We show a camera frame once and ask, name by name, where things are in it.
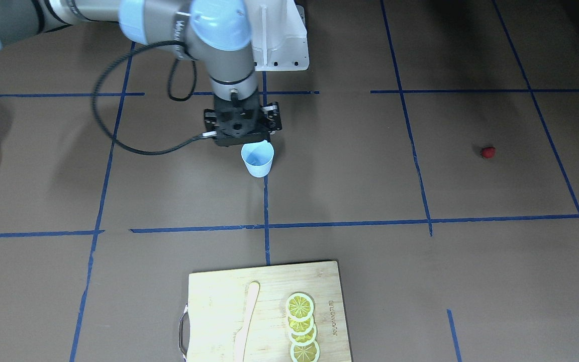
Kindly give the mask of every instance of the gray surface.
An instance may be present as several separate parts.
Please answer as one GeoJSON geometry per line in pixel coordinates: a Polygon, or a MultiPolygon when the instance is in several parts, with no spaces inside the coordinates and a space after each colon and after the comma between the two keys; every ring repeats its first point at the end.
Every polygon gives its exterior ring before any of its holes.
{"type": "Polygon", "coordinates": [[[0,239],[0,360],[68,360],[90,236],[0,239]]]}
{"type": "MultiPolygon", "coordinates": [[[[0,97],[0,360],[177,360],[188,274],[268,256],[340,262],[355,360],[579,360],[579,215],[560,163],[530,94],[478,92],[526,88],[492,2],[440,3],[385,5],[403,87],[472,92],[405,94],[408,119],[400,94],[370,93],[398,87],[381,2],[307,4],[310,69],[266,84],[259,74],[260,89],[320,94],[267,95],[284,126],[267,182],[240,147],[210,141],[110,158],[87,98],[46,97],[90,92],[131,48],[115,25],[0,52],[0,94],[39,94],[0,97]],[[496,157],[480,158],[490,144],[496,157]],[[512,220],[483,221],[502,216],[512,220]],[[176,232],[131,232],[143,228],[176,232]]],[[[531,85],[579,88],[579,27],[561,2],[498,4],[531,85]]],[[[203,130],[212,97],[169,101],[172,61],[136,57],[127,89],[145,96],[101,100],[110,127],[122,105],[128,144],[159,149],[203,130]]],[[[198,77],[196,91],[210,91],[202,64],[198,77]]],[[[579,93],[535,96],[579,203],[579,93]]]]}

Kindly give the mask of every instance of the wooden cutting board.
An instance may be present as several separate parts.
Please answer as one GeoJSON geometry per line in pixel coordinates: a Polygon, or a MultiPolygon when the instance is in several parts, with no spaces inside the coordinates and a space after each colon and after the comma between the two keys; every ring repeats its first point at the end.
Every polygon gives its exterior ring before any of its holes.
{"type": "Polygon", "coordinates": [[[188,362],[234,362],[234,339],[243,328],[247,290],[260,284],[245,362],[292,362],[285,301],[292,293],[314,300],[319,362],[351,362],[336,261],[263,266],[189,275],[188,362]]]}

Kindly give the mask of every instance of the citrus slice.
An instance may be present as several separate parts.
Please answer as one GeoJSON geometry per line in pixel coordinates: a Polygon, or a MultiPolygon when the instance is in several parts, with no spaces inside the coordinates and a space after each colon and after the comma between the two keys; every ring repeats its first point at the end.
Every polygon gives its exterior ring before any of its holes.
{"type": "Polygon", "coordinates": [[[289,333],[289,339],[292,341],[292,344],[296,344],[300,347],[307,346],[317,339],[317,325],[314,325],[314,327],[308,330],[308,333],[305,335],[296,335],[292,333],[291,330],[289,333]]]}
{"type": "Polygon", "coordinates": [[[292,333],[296,335],[306,335],[310,333],[312,327],[314,327],[314,318],[310,318],[306,321],[297,322],[290,317],[287,317],[287,323],[289,327],[292,329],[292,333]]]}
{"type": "Polygon", "coordinates": [[[314,341],[307,346],[292,344],[289,354],[294,362],[317,362],[321,350],[319,349],[319,344],[314,341]]]}
{"type": "Polygon", "coordinates": [[[294,321],[306,321],[314,313],[314,302],[307,294],[294,293],[285,302],[285,310],[294,321]]]}

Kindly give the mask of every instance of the beige knife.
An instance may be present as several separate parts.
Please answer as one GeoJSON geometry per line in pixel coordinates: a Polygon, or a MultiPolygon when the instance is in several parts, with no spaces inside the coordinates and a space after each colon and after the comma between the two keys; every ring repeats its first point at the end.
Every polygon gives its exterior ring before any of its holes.
{"type": "Polygon", "coordinates": [[[260,284],[258,282],[251,282],[247,289],[247,300],[245,302],[245,318],[243,321],[243,328],[236,332],[236,339],[234,343],[234,362],[243,362],[245,358],[245,346],[247,344],[247,335],[249,334],[249,325],[251,323],[251,316],[253,316],[253,308],[256,306],[258,300],[258,292],[260,291],[260,284]]]}

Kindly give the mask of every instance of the metal handle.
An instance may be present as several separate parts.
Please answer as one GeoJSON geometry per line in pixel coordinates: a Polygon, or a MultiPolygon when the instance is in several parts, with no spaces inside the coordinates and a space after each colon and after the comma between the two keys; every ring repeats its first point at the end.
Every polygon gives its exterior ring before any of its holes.
{"type": "Polygon", "coordinates": [[[184,323],[184,316],[188,315],[189,312],[189,303],[184,305],[184,311],[182,311],[182,316],[180,316],[180,332],[179,332],[179,339],[178,339],[178,346],[180,347],[180,352],[182,353],[182,360],[186,362],[186,350],[184,348],[183,341],[182,341],[182,325],[184,323]]]}

